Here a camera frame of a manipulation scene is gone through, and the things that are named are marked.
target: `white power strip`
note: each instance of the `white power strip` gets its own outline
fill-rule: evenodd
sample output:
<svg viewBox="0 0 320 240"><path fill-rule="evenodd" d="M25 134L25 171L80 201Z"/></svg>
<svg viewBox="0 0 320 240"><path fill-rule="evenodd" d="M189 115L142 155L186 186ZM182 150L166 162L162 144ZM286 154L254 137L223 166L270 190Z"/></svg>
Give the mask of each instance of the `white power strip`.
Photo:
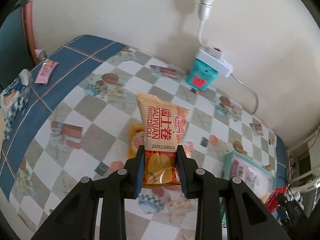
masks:
<svg viewBox="0 0 320 240"><path fill-rule="evenodd" d="M233 72L233 66L231 64L223 59L215 58L214 56L207 53L204 48L199 49L196 58L206 63L208 66L218 71L225 77L230 76L230 74Z"/></svg>

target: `barcode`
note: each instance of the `barcode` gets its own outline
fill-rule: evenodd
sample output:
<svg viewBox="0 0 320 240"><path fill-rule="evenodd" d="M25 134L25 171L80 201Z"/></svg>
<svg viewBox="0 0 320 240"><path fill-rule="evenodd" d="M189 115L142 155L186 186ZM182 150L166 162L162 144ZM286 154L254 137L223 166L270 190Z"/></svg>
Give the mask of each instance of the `barcode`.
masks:
<svg viewBox="0 0 320 240"><path fill-rule="evenodd" d="M238 177L242 178L244 173L244 166L239 165L238 166Z"/></svg>

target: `teal container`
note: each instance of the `teal container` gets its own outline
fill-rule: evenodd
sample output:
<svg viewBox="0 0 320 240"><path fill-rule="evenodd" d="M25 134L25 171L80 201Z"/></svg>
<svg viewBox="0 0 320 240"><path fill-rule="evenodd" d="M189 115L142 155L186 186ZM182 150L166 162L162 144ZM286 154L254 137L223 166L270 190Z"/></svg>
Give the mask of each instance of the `teal container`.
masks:
<svg viewBox="0 0 320 240"><path fill-rule="evenodd" d="M187 83L204 91L217 76L218 72L216 70L196 58L193 68L187 78Z"/></svg>

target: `brand logo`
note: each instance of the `brand logo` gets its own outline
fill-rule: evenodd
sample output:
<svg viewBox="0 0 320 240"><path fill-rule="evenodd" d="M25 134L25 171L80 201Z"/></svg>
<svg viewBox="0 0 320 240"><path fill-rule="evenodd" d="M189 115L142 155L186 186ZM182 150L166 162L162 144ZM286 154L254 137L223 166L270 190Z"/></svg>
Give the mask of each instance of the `brand logo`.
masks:
<svg viewBox="0 0 320 240"><path fill-rule="evenodd" d="M180 117L179 116L175 116L174 119L174 129L176 130L177 134L180 134Z"/></svg>

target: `silver screw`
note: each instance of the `silver screw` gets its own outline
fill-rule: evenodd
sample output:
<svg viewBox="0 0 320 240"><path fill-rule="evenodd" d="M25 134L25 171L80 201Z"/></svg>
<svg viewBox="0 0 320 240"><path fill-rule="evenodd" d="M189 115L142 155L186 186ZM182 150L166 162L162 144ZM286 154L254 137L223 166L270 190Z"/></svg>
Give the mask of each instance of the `silver screw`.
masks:
<svg viewBox="0 0 320 240"><path fill-rule="evenodd" d="M90 180L90 178L89 178L89 177L84 176L84 177L82 177L82 178L81 178L81 180L80 180L80 181L81 181L82 183L87 183L87 182L89 182L89 180Z"/></svg>
<svg viewBox="0 0 320 240"><path fill-rule="evenodd" d="M240 184L241 183L241 179L239 177L233 177L232 181L236 184Z"/></svg>
<svg viewBox="0 0 320 240"><path fill-rule="evenodd" d="M196 169L196 174L203 175L203 174L205 174L205 170L204 169Z"/></svg>
<svg viewBox="0 0 320 240"><path fill-rule="evenodd" d="M119 175L125 175L125 174L127 174L127 170L126 169L119 169L118 170L118 174Z"/></svg>

